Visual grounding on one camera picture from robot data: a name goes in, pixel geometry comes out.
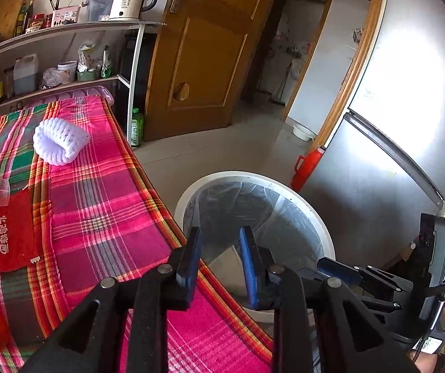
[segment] plaid tablecloth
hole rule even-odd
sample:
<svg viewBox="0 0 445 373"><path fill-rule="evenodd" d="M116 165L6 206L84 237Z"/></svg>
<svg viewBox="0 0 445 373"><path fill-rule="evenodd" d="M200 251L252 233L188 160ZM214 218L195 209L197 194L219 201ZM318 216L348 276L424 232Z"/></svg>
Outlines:
<svg viewBox="0 0 445 373"><path fill-rule="evenodd" d="M44 163L32 145L39 122L56 116L91 135L64 167ZM29 186L42 250L37 264L0 274L0 311L12 333L0 352L0 369L17 372L101 279L137 278L166 261L185 238L100 97L0 117L0 175L9 177L12 192ZM198 274L191 309L168 313L168 347L174 372L270 370L271 340L206 266Z"/></svg>

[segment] doorway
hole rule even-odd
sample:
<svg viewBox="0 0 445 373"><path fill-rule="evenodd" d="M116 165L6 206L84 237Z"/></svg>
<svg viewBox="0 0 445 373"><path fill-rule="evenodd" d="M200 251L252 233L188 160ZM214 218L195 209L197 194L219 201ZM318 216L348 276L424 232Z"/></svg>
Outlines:
<svg viewBox="0 0 445 373"><path fill-rule="evenodd" d="M314 54L332 0L274 0L242 99L269 102L284 121Z"/></svg>

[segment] shelf leg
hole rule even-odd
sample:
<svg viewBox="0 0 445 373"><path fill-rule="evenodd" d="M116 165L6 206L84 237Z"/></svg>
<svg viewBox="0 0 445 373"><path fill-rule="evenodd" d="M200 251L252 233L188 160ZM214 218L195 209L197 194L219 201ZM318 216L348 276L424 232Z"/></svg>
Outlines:
<svg viewBox="0 0 445 373"><path fill-rule="evenodd" d="M141 50L141 41L145 32L145 25L141 24L138 28L138 37L136 38L136 46L132 57L131 79L129 81L129 99L127 101L127 143L131 145L131 126L132 126L132 108L134 103L134 86L136 85L136 71L138 69L139 51Z"/></svg>

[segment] refrigerator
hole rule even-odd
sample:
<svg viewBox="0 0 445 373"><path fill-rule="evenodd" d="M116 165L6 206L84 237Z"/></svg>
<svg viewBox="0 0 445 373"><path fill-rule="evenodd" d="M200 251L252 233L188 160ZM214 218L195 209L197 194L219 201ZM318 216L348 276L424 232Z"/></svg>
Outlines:
<svg viewBox="0 0 445 373"><path fill-rule="evenodd" d="M336 259L386 266L445 201L445 4L387 0L373 52L300 195Z"/></svg>

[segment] red thermos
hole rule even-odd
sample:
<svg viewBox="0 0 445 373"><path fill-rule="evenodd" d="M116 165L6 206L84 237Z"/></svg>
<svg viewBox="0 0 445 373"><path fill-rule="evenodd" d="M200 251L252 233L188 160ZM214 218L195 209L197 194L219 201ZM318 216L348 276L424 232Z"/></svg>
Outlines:
<svg viewBox="0 0 445 373"><path fill-rule="evenodd" d="M306 156L300 155L295 164L295 175L291 180L290 187L295 192L299 192L304 186L306 180L310 177L316 165L318 165L324 153L324 148L318 147L313 152L309 152Z"/></svg>

